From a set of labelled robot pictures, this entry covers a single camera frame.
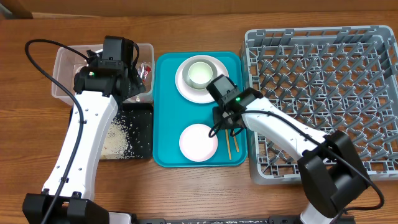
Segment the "wooden chopstick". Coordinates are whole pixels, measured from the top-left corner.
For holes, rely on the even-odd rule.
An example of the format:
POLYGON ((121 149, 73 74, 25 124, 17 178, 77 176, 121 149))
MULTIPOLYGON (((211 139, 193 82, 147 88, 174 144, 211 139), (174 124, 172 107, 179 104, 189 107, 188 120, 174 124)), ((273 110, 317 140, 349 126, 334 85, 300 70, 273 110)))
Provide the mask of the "wooden chopstick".
POLYGON ((238 141, 236 139, 236 136, 233 136, 233 140, 234 140, 234 145, 235 145, 235 148, 236 148, 236 152, 239 153, 239 146, 238 146, 238 141))
POLYGON ((228 158, 229 158, 229 160, 231 160, 232 156, 231 156, 231 146, 230 146, 230 142, 229 142, 229 134, 228 134, 228 130, 227 129, 225 129, 224 131, 225 131, 225 136, 226 136, 226 145, 227 145, 227 150, 228 150, 228 158))

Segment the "red foil snack wrapper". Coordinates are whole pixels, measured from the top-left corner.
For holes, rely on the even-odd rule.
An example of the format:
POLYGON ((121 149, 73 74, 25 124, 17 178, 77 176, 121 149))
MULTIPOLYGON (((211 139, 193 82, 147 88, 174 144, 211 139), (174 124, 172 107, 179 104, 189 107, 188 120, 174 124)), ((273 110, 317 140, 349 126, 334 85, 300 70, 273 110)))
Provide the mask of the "red foil snack wrapper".
POLYGON ((146 63, 146 62, 142 62, 139 66, 139 68, 137 69, 138 74, 142 80, 143 83, 146 82, 147 77, 149 76, 150 72, 152 71, 152 67, 146 63))

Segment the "small white plate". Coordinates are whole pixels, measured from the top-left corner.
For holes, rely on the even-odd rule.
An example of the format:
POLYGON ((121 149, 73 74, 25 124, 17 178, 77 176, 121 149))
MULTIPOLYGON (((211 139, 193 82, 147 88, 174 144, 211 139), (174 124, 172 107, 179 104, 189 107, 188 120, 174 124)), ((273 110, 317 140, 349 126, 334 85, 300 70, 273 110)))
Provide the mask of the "small white plate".
POLYGON ((181 153, 190 161, 204 162, 215 155, 218 138, 209 137, 211 128, 205 124, 193 124, 183 130, 179 139, 181 153))

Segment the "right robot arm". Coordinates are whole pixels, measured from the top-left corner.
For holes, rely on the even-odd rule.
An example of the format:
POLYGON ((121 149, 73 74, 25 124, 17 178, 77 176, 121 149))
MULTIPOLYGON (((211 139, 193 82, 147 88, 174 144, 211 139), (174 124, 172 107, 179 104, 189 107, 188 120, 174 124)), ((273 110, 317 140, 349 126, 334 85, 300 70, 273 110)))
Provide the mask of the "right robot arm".
POLYGON ((265 136, 297 161, 307 208, 299 223, 336 223, 348 204, 369 186, 369 176, 350 137, 337 130, 327 134, 285 114, 260 91, 240 91, 220 75, 206 87, 217 102, 214 136, 220 129, 247 129, 265 136))

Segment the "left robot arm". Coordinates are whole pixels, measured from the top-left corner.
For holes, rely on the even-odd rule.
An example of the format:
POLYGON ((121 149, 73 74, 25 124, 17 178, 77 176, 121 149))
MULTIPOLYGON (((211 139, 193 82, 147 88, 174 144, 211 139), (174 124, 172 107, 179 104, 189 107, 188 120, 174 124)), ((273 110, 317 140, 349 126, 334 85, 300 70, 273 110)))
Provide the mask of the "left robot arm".
POLYGON ((27 194, 22 211, 29 223, 136 223, 136 216, 110 212, 94 202, 95 179, 104 140, 126 99, 145 92, 136 65, 139 46, 123 37, 106 36, 101 52, 89 50, 87 65, 74 77, 73 91, 31 64, 74 102, 60 155, 39 194, 27 194))

